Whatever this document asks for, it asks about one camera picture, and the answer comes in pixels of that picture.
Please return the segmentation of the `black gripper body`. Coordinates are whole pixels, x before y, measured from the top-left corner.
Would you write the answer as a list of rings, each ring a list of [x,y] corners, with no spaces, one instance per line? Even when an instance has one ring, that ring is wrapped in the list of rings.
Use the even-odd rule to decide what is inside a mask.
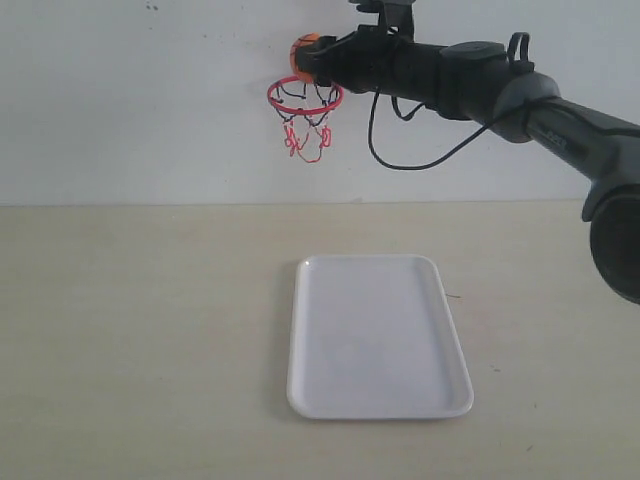
[[[319,74],[330,76],[333,84],[353,93],[373,91],[389,69],[398,44],[397,35],[378,29],[359,29],[336,37],[319,55]]]

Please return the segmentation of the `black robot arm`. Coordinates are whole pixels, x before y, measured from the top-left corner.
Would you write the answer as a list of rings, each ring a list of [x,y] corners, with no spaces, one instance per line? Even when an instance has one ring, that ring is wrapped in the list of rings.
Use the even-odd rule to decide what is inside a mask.
[[[508,45],[421,44],[361,28],[321,36],[293,53],[293,64],[322,86],[413,100],[457,121],[475,121],[511,143],[535,141],[591,184],[582,210],[590,250],[605,283],[639,300],[639,127],[567,101],[536,71],[530,37]]]

